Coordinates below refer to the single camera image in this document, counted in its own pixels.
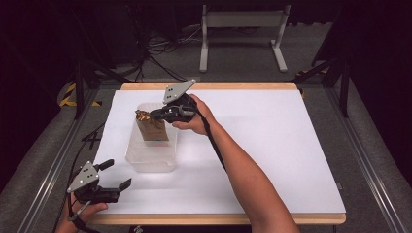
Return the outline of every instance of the black curtain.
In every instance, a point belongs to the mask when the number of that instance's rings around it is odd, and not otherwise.
[[[73,65],[44,4],[8,1],[0,9],[0,188],[59,112],[57,96]]]

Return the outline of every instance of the clear plastic container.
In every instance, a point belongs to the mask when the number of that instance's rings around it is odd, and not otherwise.
[[[150,112],[163,107],[160,103],[145,103],[138,110]],[[144,173],[171,172],[176,166],[176,140],[178,130],[165,122],[169,141],[144,141],[136,121],[130,136],[125,159],[134,170]]]

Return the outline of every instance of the cable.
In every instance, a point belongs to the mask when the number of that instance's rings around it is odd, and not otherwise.
[[[71,167],[70,173],[69,173],[69,179],[68,179],[67,184],[66,184],[66,189],[64,190],[63,202],[62,202],[61,205],[60,205],[60,210],[59,210],[58,215],[57,215],[57,218],[56,218],[56,220],[55,220],[55,222],[54,222],[54,228],[53,228],[53,230],[52,230],[52,233],[55,232],[55,230],[56,230],[56,228],[57,228],[57,225],[58,225],[58,223],[59,223],[59,221],[60,221],[60,216],[61,216],[61,213],[62,213],[63,208],[64,208],[64,203],[65,203],[65,201],[66,201],[67,188],[69,188],[70,183],[73,181],[73,176],[72,176],[72,175],[73,175],[73,170],[74,170],[74,167],[75,167],[75,165],[76,165],[76,161],[77,161],[77,159],[78,159],[78,157],[79,157],[79,154],[80,154],[80,152],[82,151],[83,147],[84,147],[84,146],[86,145],[86,143],[88,142],[88,140],[89,140],[91,137],[93,137],[93,135],[94,135],[101,127],[103,127],[103,125],[105,125],[105,123],[106,123],[106,122],[102,123],[99,127],[97,127],[95,130],[93,130],[93,132],[91,132],[90,134],[88,134],[88,135],[86,135],[85,137],[82,138],[82,141],[85,141],[85,142],[82,143],[82,145],[81,145],[81,147],[79,148],[79,150],[78,150],[78,152],[77,152],[77,154],[76,154],[76,156],[75,156],[75,159],[74,159],[74,161],[73,161],[73,163],[72,163],[72,167]]]
[[[219,161],[221,162],[223,168],[226,170],[226,167],[224,166],[224,162],[221,156],[221,151],[218,148],[218,145],[216,145],[215,139],[212,136],[212,132],[210,131],[210,124],[207,121],[206,117],[203,116],[203,114],[200,113],[200,111],[196,108],[196,112],[200,115],[200,118],[203,121],[203,124],[205,126],[205,130],[207,133],[207,137],[209,138],[210,143],[212,144],[213,149],[215,150],[216,155],[218,156]]]
[[[153,64],[159,66],[160,68],[162,68],[167,74],[169,74],[171,77],[173,77],[174,79],[178,80],[178,81],[187,81],[188,79],[186,79],[185,77],[180,76],[179,74],[177,74],[176,72],[170,70],[169,68],[165,68],[163,67],[156,59],[154,59],[152,56],[149,56],[149,61],[152,62]]]

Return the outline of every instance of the white table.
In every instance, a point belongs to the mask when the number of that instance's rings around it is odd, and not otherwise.
[[[209,140],[178,133],[171,173],[137,173],[125,159],[134,111],[161,102],[168,83],[118,90],[94,163],[115,159],[100,185],[132,178],[119,202],[91,224],[248,224]],[[196,83],[216,119],[274,183],[297,224],[341,224],[346,211],[299,91],[292,83]]]

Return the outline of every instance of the person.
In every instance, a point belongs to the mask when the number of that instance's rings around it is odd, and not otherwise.
[[[217,122],[209,107],[197,96],[190,97],[210,124],[212,137],[221,153],[223,163],[237,200],[250,220],[253,233],[294,233],[299,232],[292,215],[288,211],[272,182],[267,178],[253,159],[231,138],[229,133]],[[175,121],[172,125],[181,130],[192,130],[197,134],[207,135],[203,121],[195,115],[190,122]],[[89,206],[80,215],[83,221],[107,206],[98,204]],[[57,232],[64,227],[71,227],[71,222],[62,222]]]

